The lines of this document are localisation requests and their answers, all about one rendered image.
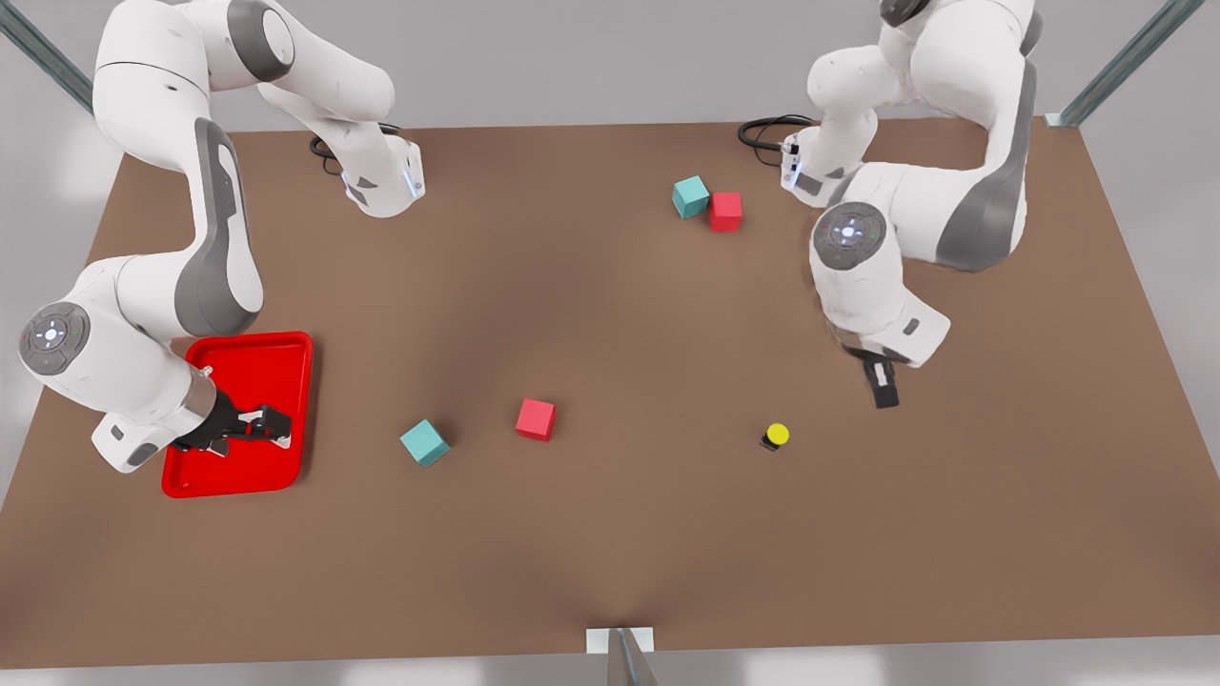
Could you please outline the red plastic tray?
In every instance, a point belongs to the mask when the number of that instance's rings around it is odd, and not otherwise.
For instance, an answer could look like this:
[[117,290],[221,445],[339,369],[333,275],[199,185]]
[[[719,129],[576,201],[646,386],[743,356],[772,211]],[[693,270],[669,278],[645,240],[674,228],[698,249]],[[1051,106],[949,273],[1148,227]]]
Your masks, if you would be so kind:
[[210,369],[207,378],[224,392],[240,420],[260,405],[292,417],[292,427],[267,427],[292,436],[292,447],[228,439],[227,457],[196,449],[166,450],[162,491],[188,496],[257,494],[283,489],[300,472],[314,366],[314,339],[304,332],[272,332],[196,339],[185,352],[192,366]]

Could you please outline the teal cube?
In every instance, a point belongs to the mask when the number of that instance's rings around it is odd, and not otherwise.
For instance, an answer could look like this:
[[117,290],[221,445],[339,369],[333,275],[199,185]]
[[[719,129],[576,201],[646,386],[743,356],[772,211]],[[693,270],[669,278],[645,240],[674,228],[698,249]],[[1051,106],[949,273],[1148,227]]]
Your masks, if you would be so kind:
[[450,446],[443,438],[439,430],[433,426],[427,417],[422,417],[417,425],[401,435],[400,442],[421,466],[431,466],[440,460],[440,457],[450,452]]
[[698,175],[673,184],[672,203],[680,212],[680,218],[687,220],[697,214],[706,212],[711,194]]

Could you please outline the silver frame post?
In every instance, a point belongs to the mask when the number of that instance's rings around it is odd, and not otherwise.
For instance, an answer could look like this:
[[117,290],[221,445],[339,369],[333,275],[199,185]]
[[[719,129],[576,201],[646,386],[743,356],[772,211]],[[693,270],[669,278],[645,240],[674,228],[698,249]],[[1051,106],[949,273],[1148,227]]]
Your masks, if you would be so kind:
[[647,655],[655,651],[654,627],[592,627],[586,652],[606,662],[606,686],[659,686]]
[[1204,4],[1207,0],[1165,0],[1157,13],[1086,83],[1083,90],[1061,111],[1046,114],[1046,126],[1049,129],[1078,129]]
[[66,92],[88,114],[92,107],[92,79],[45,35],[11,0],[0,0],[0,33],[43,73]]

